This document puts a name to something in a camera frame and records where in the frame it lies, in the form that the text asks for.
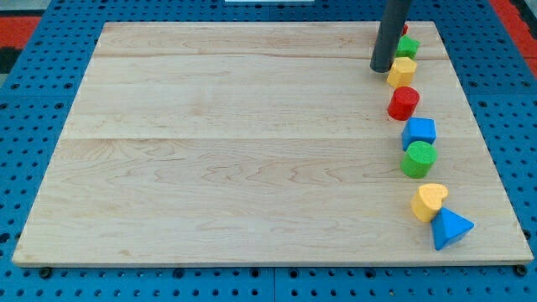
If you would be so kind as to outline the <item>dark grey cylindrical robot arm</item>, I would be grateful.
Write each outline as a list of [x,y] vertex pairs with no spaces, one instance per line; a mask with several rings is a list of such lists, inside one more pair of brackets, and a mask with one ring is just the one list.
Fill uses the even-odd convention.
[[411,3],[412,0],[388,0],[386,2],[370,61],[372,71],[385,73],[390,70]]

